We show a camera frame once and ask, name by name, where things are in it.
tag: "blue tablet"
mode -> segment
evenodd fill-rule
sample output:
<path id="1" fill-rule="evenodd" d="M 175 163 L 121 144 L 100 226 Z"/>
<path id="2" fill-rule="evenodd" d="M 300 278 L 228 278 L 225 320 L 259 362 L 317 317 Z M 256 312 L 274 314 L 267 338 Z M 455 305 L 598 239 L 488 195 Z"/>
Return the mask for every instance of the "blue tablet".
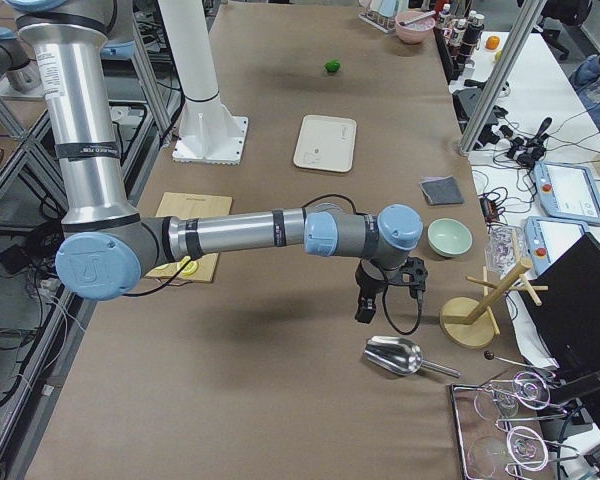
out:
<path id="1" fill-rule="evenodd" d="M 536 274 L 541 275 L 588 231 L 580 220 L 529 217 L 524 233 Z"/>
<path id="2" fill-rule="evenodd" d="M 600 194 L 589 168 L 537 162 L 533 173 L 547 215 L 600 225 Z"/>

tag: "green bowl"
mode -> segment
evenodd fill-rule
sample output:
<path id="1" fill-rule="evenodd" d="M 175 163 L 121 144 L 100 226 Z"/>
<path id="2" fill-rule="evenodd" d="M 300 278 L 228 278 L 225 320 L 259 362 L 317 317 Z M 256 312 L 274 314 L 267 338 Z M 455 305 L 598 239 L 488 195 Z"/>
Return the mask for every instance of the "green bowl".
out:
<path id="1" fill-rule="evenodd" d="M 427 239 L 434 252 L 452 258 L 466 253 L 473 238 L 467 227 L 452 218 L 439 218 L 429 225 Z"/>

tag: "green lime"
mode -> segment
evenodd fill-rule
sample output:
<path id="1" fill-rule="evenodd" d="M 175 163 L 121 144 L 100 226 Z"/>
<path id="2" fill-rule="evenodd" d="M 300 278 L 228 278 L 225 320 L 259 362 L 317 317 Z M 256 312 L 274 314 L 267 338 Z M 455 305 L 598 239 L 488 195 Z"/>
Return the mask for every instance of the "green lime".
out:
<path id="1" fill-rule="evenodd" d="M 338 60 L 329 60 L 324 64 L 324 68 L 329 73 L 336 73 L 338 70 L 340 70 L 340 62 Z"/>

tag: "pink bowl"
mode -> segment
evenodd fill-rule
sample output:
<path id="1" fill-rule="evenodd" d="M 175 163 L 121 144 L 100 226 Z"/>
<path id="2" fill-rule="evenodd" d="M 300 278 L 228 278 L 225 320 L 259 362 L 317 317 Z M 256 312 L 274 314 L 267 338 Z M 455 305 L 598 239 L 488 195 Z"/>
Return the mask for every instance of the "pink bowl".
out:
<path id="1" fill-rule="evenodd" d="M 404 43 L 408 43 L 409 45 L 420 43 L 433 30 L 436 24 L 433 17 L 425 18 L 406 27 L 400 25 L 400 22 L 405 22 L 419 15 L 422 15 L 422 12 L 419 10 L 407 10 L 396 15 L 396 35 Z"/>

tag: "person's arm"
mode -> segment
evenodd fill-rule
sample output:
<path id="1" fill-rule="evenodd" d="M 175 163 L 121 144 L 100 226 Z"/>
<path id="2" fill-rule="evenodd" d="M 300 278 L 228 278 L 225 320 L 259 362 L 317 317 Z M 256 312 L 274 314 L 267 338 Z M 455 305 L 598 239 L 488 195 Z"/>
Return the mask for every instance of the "person's arm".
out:
<path id="1" fill-rule="evenodd" d="M 595 82 L 599 76 L 600 55 L 591 55 L 573 72 L 569 81 L 577 91 Z"/>

